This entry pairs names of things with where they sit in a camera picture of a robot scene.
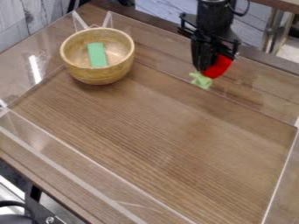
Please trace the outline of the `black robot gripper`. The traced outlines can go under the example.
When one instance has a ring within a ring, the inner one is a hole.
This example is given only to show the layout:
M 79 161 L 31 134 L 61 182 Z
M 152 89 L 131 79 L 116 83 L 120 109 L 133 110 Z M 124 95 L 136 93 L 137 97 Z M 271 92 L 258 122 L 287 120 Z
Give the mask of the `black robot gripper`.
M 237 54 L 240 39 L 231 30 L 236 0 L 197 0 L 196 13 L 183 12 L 179 33 L 191 40 L 191 58 L 197 71 L 204 72 L 219 55 L 219 72 L 223 74 Z

